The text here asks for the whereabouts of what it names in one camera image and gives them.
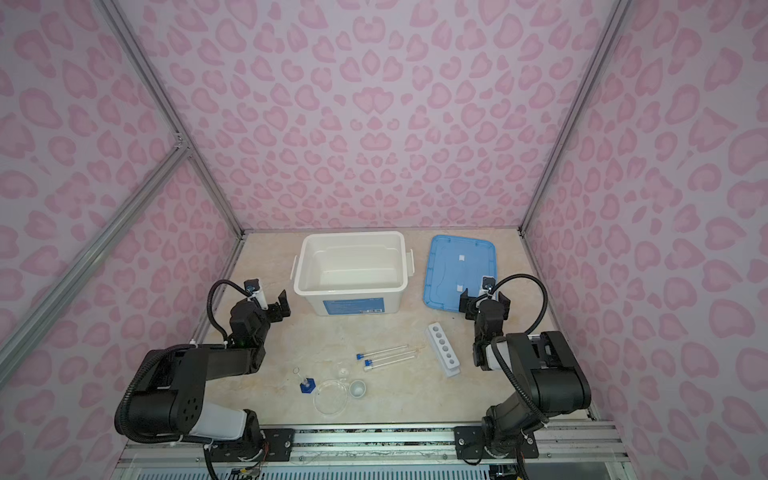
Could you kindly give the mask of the blue capped test tube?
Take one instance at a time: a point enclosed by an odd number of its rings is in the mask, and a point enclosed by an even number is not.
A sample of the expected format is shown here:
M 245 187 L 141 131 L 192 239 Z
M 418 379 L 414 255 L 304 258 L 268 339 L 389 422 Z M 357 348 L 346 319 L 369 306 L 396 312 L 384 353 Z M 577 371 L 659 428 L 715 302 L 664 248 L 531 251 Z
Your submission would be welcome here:
M 402 351 L 406 351 L 408 350 L 408 348 L 409 348 L 409 345 L 404 344 L 404 345 L 398 345 L 395 347 L 375 350 L 371 352 L 358 353 L 356 354 L 356 360 L 368 360 L 368 359 L 373 359 L 374 357 L 386 356 L 387 354 L 395 354 Z
M 418 356 L 416 350 L 389 355 L 381 358 L 367 359 L 364 361 L 363 370 L 371 371 L 377 368 L 387 367 L 415 359 Z

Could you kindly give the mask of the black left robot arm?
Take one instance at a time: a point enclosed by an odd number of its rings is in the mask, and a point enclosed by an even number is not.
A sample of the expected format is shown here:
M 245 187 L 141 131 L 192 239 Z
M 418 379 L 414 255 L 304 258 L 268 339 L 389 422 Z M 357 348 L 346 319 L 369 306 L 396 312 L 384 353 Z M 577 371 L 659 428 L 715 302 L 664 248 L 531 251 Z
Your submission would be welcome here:
M 214 462 L 264 459 L 267 441 L 256 413 L 207 401 L 206 385 L 257 373 L 271 326 L 290 315 L 284 291 L 266 309 L 247 298 L 230 310 L 224 343 L 149 351 L 116 409 L 117 432 L 141 444 L 203 445 Z

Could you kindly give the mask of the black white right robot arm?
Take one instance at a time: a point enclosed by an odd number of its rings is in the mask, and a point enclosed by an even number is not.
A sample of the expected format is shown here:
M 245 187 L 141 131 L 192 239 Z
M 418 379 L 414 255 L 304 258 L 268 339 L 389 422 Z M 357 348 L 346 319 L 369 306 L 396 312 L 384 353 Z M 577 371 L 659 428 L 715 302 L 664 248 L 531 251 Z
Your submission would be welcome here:
M 563 334 L 505 334 L 510 306 L 502 294 L 459 297 L 459 311 L 474 323 L 474 365 L 501 371 L 513 387 L 510 397 L 488 408 L 478 427 L 454 429 L 456 455 L 468 464 L 536 458 L 535 431 L 591 404 L 588 381 Z

